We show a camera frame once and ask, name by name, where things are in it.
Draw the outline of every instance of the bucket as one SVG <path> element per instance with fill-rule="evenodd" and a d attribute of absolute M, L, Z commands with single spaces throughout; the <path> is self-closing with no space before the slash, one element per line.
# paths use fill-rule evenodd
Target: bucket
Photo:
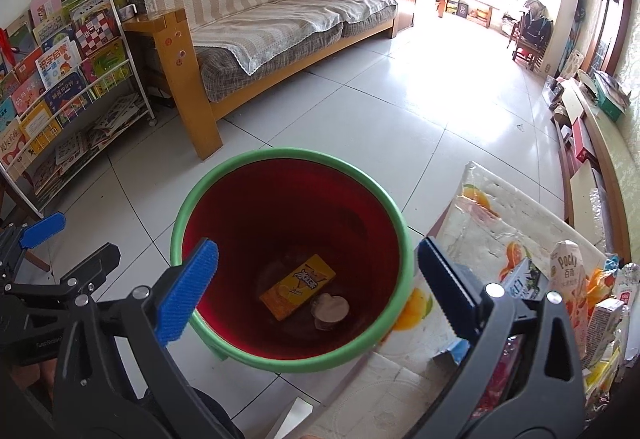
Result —
<path fill-rule="evenodd" d="M 406 225 L 373 179 L 320 152 L 251 151 L 207 173 L 178 212 L 171 264 L 202 237 L 218 244 L 218 269 L 191 325 L 218 356 L 271 372 L 315 372 L 341 365 L 378 343 L 410 294 L 414 259 Z M 319 330 L 300 306 L 277 321 L 259 296 L 302 265 L 282 257 L 318 254 L 336 273 L 321 291 L 350 311 Z"/>

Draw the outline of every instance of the yellow box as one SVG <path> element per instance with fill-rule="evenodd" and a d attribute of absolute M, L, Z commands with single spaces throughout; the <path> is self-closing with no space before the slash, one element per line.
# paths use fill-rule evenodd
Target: yellow box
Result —
<path fill-rule="evenodd" d="M 280 280 L 260 300 L 282 321 L 327 285 L 335 276 L 335 271 L 318 255 L 312 256 L 288 276 Z"/>

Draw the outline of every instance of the sofa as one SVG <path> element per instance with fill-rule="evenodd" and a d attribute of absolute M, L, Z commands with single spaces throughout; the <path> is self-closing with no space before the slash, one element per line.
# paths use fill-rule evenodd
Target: sofa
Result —
<path fill-rule="evenodd" d="M 373 34 L 395 35 L 397 0 L 129 0 L 124 22 L 145 86 L 175 101 L 205 159 L 216 121 L 270 86 Z"/>

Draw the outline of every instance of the sofa seat cushion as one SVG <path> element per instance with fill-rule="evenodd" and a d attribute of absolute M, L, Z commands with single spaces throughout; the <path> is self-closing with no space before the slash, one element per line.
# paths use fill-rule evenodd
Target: sofa seat cushion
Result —
<path fill-rule="evenodd" d="M 397 10 L 398 8 L 395 5 L 388 5 L 377 13 L 373 13 L 362 22 L 357 22 L 355 24 L 345 23 L 344 28 L 342 29 L 342 38 L 362 34 L 363 32 L 373 29 L 387 20 L 395 18 Z"/>
<path fill-rule="evenodd" d="M 280 0 L 191 30 L 195 47 L 230 51 L 252 75 L 278 54 L 342 22 L 366 20 L 396 0 Z"/>
<path fill-rule="evenodd" d="M 260 66 L 251 76 L 242 70 L 235 56 L 227 49 L 196 48 L 209 101 L 222 101 L 232 92 L 337 42 L 341 38 L 342 28 L 343 24 L 339 23 L 328 31 L 312 34 Z"/>

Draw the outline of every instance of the green bucket rim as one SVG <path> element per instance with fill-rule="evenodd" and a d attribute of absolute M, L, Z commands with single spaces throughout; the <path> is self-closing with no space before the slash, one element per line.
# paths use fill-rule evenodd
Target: green bucket rim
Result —
<path fill-rule="evenodd" d="M 233 157 L 211 169 L 191 189 L 191 192 L 182 203 L 171 235 L 170 262 L 171 266 L 182 263 L 182 240 L 187 223 L 197 203 L 212 184 L 215 184 L 220 178 L 247 164 L 282 158 L 308 160 L 334 168 L 366 187 L 382 204 L 398 236 L 400 252 L 398 280 L 389 298 L 389 302 L 382 313 L 380 313 L 380 316 L 378 316 L 362 334 L 351 340 L 351 342 L 345 343 L 338 349 L 324 353 L 323 355 L 303 359 L 263 358 L 238 349 L 216 334 L 204 318 L 200 316 L 197 309 L 193 311 L 190 317 L 190 323 L 204 343 L 214 352 L 222 353 L 222 355 L 234 358 L 251 367 L 271 372 L 323 371 L 342 365 L 376 345 L 398 319 L 410 295 L 413 283 L 413 253 L 410 249 L 410 239 L 404 217 L 389 194 L 366 173 L 333 156 L 301 148 L 265 148 L 252 150 Z"/>

